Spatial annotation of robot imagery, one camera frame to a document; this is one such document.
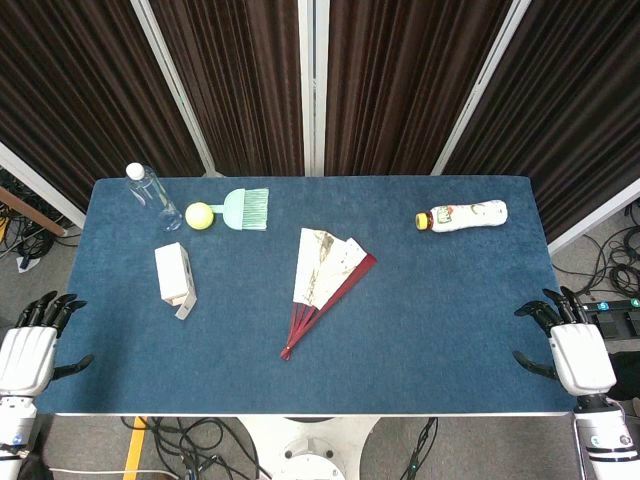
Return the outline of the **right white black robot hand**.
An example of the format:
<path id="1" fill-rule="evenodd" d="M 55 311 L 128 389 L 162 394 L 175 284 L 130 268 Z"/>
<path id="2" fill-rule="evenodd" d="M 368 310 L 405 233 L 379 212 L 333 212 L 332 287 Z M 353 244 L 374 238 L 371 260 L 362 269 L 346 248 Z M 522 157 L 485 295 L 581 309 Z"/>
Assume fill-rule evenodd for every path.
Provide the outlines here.
<path id="1" fill-rule="evenodd" d="M 558 381 L 576 398 L 607 393 L 617 379 L 598 327 L 569 288 L 544 289 L 543 293 L 551 303 L 529 301 L 514 314 L 534 319 L 548 340 L 553 363 L 535 363 L 520 351 L 514 351 L 513 357 L 525 370 Z"/>

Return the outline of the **brown curtain partition panel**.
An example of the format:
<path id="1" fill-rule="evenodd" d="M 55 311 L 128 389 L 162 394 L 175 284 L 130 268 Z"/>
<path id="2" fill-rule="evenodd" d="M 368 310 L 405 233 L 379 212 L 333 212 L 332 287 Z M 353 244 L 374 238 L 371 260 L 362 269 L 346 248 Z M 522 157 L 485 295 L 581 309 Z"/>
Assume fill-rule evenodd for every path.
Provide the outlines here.
<path id="1" fill-rule="evenodd" d="M 428 175 L 520 0 L 330 0 L 324 173 Z"/>
<path id="2" fill-rule="evenodd" d="M 640 179 L 640 0 L 530 0 L 447 175 L 529 178 L 554 241 Z"/>
<path id="3" fill-rule="evenodd" d="M 298 0 L 149 0 L 215 168 L 304 173 Z"/>
<path id="4" fill-rule="evenodd" d="M 132 162 L 206 172 L 130 0 L 0 0 L 0 143 L 81 211 Z"/>

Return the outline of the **black numbered foot pedal strip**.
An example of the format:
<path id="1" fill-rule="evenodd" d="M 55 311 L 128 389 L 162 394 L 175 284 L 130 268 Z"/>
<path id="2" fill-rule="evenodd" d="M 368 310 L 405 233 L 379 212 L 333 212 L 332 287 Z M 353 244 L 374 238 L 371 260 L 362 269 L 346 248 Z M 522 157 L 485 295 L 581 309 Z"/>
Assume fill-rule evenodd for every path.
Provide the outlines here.
<path id="1" fill-rule="evenodd" d="M 640 299 L 590 302 L 584 310 L 605 340 L 640 339 Z"/>

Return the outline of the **white cardboard box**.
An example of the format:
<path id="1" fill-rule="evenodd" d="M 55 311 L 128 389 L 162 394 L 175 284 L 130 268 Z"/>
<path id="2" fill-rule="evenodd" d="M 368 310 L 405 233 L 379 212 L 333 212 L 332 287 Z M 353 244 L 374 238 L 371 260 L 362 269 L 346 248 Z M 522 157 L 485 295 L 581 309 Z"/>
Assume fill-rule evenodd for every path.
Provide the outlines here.
<path id="1" fill-rule="evenodd" d="M 161 299 L 177 307 L 175 317 L 185 320 L 197 301 L 193 271 L 185 248 L 175 242 L 155 249 Z"/>

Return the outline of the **black trouser leg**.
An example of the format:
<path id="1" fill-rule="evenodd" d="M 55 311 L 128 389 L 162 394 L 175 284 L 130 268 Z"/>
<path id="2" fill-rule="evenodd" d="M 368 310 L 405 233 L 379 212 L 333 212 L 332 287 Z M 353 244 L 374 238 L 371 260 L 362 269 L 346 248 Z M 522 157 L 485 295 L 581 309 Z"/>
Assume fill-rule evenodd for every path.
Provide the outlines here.
<path id="1" fill-rule="evenodd" d="M 614 400 L 626 401 L 640 398 L 640 351 L 621 351 L 609 355 L 616 384 L 608 396 Z"/>

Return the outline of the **brown wooden beam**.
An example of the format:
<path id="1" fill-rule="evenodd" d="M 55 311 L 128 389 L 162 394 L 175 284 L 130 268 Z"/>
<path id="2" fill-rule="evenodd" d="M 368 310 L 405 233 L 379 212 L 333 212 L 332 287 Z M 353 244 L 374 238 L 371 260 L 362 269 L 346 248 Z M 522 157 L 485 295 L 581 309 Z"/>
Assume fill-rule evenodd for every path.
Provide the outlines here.
<path id="1" fill-rule="evenodd" d="M 15 210 L 32 220 L 40 227 L 46 229 L 55 236 L 64 237 L 67 231 L 56 222 L 45 216 L 40 211 L 36 210 L 26 202 L 22 201 L 17 196 L 0 186 L 0 202 L 7 205 L 12 210 Z"/>

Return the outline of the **blue table mat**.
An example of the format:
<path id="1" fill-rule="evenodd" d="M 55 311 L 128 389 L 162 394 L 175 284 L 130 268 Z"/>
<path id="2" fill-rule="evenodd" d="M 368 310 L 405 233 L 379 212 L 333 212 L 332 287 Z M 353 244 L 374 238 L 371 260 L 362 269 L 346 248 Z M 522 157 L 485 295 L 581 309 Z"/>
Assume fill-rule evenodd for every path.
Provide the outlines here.
<path id="1" fill-rule="evenodd" d="M 57 414 L 564 413 L 560 384 L 513 358 L 550 363 L 535 321 L 514 314 L 556 287 L 522 176 L 166 178 L 179 207 L 268 188 L 268 227 L 162 230 L 122 179 L 93 189 L 69 288 L 86 305 L 57 360 L 92 354 L 37 407 Z M 502 200 L 500 226 L 419 231 L 441 205 Z M 294 348 L 286 344 L 303 228 L 354 239 L 377 264 Z M 155 249 L 187 251 L 197 301 L 185 320 L 160 297 Z"/>

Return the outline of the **yellow green ball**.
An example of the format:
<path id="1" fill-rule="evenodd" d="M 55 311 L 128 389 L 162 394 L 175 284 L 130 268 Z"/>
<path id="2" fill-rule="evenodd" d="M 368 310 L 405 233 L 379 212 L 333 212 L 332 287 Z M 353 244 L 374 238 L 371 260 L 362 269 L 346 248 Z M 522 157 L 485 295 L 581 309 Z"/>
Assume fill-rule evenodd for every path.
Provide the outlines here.
<path id="1" fill-rule="evenodd" d="M 203 202 L 190 204 L 185 211 L 185 220 L 194 230 L 205 230 L 212 226 L 215 214 L 211 207 Z"/>

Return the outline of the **red ribbed paper folding fan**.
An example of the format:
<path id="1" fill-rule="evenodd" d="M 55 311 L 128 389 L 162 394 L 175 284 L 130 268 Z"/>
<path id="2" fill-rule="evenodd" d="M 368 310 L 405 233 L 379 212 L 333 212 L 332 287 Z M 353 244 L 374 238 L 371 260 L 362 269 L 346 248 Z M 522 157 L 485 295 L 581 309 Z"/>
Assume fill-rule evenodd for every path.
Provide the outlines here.
<path id="1" fill-rule="evenodd" d="M 319 319 L 376 264 L 377 259 L 352 238 L 341 240 L 324 230 L 303 228 L 289 333 L 280 358 L 288 361 Z"/>

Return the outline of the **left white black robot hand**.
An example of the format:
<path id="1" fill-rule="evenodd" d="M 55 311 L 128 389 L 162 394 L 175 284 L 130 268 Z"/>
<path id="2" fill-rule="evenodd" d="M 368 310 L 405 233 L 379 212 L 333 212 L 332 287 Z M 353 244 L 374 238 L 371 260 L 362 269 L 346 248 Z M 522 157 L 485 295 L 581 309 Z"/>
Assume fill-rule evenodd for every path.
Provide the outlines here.
<path id="1" fill-rule="evenodd" d="M 48 385 L 88 368 L 94 356 L 55 364 L 59 340 L 72 314 L 86 305 L 75 294 L 49 291 L 28 303 L 0 345 L 0 397 L 39 396 Z"/>

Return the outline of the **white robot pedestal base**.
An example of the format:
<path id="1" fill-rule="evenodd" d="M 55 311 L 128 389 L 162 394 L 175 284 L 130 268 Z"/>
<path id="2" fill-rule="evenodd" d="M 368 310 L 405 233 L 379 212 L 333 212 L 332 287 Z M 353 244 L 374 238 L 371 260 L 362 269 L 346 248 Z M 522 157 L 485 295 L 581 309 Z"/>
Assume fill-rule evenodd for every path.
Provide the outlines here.
<path id="1" fill-rule="evenodd" d="M 258 480 L 361 480 L 365 444 L 380 418 L 242 415 L 263 471 Z"/>

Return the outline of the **white drink bottle yellow cap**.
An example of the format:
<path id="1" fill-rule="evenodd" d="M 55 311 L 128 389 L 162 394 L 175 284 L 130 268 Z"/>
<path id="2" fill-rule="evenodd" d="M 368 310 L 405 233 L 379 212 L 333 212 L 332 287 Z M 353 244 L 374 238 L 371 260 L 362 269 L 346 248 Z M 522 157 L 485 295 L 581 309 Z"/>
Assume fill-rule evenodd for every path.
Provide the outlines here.
<path id="1" fill-rule="evenodd" d="M 468 205 L 441 205 L 415 215 L 419 231 L 446 233 L 456 230 L 500 226 L 507 221 L 508 209 L 502 200 Z"/>

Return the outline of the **mint green hand brush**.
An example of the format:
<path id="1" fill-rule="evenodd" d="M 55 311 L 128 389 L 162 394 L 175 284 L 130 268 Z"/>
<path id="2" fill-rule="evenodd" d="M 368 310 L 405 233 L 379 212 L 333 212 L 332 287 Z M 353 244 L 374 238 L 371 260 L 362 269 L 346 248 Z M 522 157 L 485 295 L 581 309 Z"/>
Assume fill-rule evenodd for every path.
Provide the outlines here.
<path id="1" fill-rule="evenodd" d="M 269 189 L 235 189 L 221 205 L 210 205 L 227 227 L 236 231 L 265 231 L 268 220 Z"/>

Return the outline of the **clear plastic water bottle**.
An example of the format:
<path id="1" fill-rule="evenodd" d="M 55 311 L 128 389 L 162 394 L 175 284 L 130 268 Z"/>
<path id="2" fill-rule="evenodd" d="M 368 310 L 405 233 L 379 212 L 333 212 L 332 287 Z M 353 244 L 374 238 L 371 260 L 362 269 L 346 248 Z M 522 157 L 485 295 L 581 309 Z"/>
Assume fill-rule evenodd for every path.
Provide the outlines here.
<path id="1" fill-rule="evenodd" d="M 126 167 L 129 191 L 158 220 L 164 231 L 176 231 L 182 225 L 182 214 L 160 183 L 155 171 L 139 162 Z"/>

